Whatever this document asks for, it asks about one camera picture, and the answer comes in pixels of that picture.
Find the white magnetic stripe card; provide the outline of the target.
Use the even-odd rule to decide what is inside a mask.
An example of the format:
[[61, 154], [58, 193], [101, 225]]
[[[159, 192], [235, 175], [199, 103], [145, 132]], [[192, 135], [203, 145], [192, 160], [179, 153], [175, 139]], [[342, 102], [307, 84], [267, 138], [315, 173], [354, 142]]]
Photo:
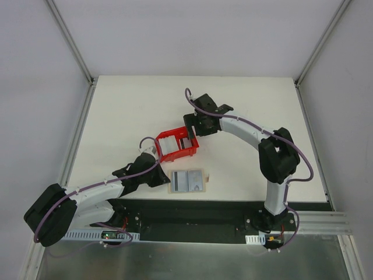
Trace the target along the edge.
[[172, 172], [171, 191], [173, 193], [187, 193], [189, 191], [187, 171]]

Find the beige leather card holder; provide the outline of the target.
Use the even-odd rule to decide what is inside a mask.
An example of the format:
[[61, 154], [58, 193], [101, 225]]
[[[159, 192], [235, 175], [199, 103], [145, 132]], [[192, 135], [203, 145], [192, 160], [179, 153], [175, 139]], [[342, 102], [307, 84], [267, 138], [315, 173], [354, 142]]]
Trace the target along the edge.
[[170, 194], [203, 193], [209, 182], [209, 174], [203, 169], [170, 170], [168, 178]]

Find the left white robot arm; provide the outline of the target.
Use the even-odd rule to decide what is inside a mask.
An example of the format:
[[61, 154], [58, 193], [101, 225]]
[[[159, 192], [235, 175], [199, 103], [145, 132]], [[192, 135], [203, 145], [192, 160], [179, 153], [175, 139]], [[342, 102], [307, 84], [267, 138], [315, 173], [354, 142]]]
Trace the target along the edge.
[[159, 160], [143, 152], [99, 183], [82, 188], [49, 185], [26, 211], [24, 221], [34, 233], [34, 242], [49, 247], [74, 228], [98, 222], [119, 226], [124, 214], [110, 200], [133, 193], [142, 184], [158, 187], [169, 182]]

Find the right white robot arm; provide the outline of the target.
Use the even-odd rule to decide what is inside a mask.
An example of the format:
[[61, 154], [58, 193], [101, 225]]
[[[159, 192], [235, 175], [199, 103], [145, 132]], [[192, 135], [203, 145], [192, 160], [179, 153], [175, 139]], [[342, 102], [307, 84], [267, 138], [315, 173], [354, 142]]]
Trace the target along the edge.
[[251, 218], [251, 226], [258, 231], [270, 233], [282, 225], [288, 210], [286, 208], [286, 183], [295, 173], [300, 157], [294, 149], [289, 131], [280, 128], [265, 133], [256, 124], [249, 124], [238, 116], [231, 106], [217, 106], [208, 94], [194, 99], [190, 90], [185, 89], [187, 101], [195, 111], [184, 115], [188, 135], [208, 136], [219, 131], [232, 134], [250, 144], [259, 153], [259, 167], [267, 179], [266, 199], [262, 212]]

